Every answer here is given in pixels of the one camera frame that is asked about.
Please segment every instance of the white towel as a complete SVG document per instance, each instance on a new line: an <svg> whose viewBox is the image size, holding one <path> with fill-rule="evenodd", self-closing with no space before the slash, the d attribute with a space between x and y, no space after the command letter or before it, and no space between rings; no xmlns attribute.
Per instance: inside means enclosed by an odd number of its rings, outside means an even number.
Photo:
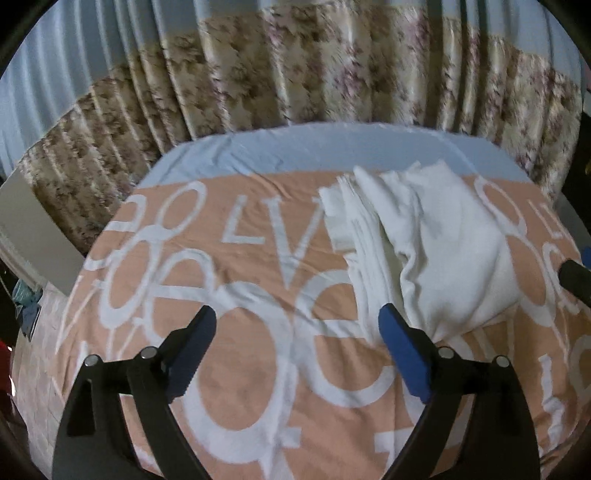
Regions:
<svg viewBox="0 0 591 480"><path fill-rule="evenodd" d="M366 339L393 303L439 342L483 326L518 301L511 253L496 220L444 162L320 189L335 251L344 252Z"/></svg>

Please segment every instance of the red object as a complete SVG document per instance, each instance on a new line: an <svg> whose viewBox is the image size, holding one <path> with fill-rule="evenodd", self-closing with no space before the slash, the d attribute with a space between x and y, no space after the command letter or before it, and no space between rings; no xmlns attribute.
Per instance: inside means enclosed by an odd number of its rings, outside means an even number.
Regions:
<svg viewBox="0 0 591 480"><path fill-rule="evenodd" d="M0 392L4 391L10 395L10 350L0 340Z"/></svg>

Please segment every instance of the tiled floor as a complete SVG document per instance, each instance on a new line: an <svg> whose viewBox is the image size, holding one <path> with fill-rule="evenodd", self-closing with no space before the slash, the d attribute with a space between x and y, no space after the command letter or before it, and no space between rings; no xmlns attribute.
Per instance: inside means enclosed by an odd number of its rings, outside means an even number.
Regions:
<svg viewBox="0 0 591 480"><path fill-rule="evenodd" d="M41 313L33 339L19 335L14 349L12 380L18 411L27 424L33 462L51 478L51 461L64 401L48 374L67 297L52 285L39 301Z"/></svg>

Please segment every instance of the bed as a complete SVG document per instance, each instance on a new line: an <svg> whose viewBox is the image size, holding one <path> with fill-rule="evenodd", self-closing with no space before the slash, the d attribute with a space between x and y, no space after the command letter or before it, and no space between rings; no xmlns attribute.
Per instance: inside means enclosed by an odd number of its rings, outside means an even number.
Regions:
<svg viewBox="0 0 591 480"><path fill-rule="evenodd" d="M503 225L523 293L449 345L511 358L548 475L588 423L591 367L589 309L556 278L580 259L552 202L585 89L558 22L535 1L94 7L58 1L0 80L4 172L87 254L39 366L57 396L87 354L129 357L213 303L219 334L173 405L212 476L380 478L421 408L359 338L315 198L357 164L442 159Z"/></svg>
<svg viewBox="0 0 591 480"><path fill-rule="evenodd" d="M500 323L447 344L465 358L511 358L548 473L588 420L590 312L556 274L578 250L540 189L501 150L416 127L302 125L170 151L86 258L57 336L52 375L60 391L67 395L88 354L131 357L209 304L216 339L172 408L210 474L381 478L422 408L387 351L363 338L317 191L356 164L404 169L415 160L444 160L503 225L522 300ZM122 404L138 457L155 469L133 402ZM457 453L468 411L442 469Z"/></svg>

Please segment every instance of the blue object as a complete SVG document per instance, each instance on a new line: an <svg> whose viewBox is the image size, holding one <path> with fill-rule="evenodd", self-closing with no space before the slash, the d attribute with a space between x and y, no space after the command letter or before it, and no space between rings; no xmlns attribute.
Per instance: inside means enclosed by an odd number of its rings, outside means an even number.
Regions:
<svg viewBox="0 0 591 480"><path fill-rule="evenodd" d="M16 304L28 307L33 303L37 303L41 300L43 290L32 291L29 286L22 280L18 280L17 284L12 289L12 301Z"/></svg>
<svg viewBox="0 0 591 480"><path fill-rule="evenodd" d="M426 404L431 398L431 360L436 350L422 330L410 328L392 304L378 316L379 332L411 395Z"/></svg>
<svg viewBox="0 0 591 480"><path fill-rule="evenodd" d="M530 183L500 148L483 138L388 124L318 123L210 135L164 154L140 188L230 175L295 171L406 170L439 160L457 175L478 173Z"/></svg>
<svg viewBox="0 0 591 480"><path fill-rule="evenodd" d="M29 342L33 337L33 333L35 333L40 311L41 307L37 302L30 303L27 306L17 306L17 322L21 326L22 334Z"/></svg>
<svg viewBox="0 0 591 480"><path fill-rule="evenodd" d="M583 265L591 270L591 247L583 248L581 260L583 261Z"/></svg>

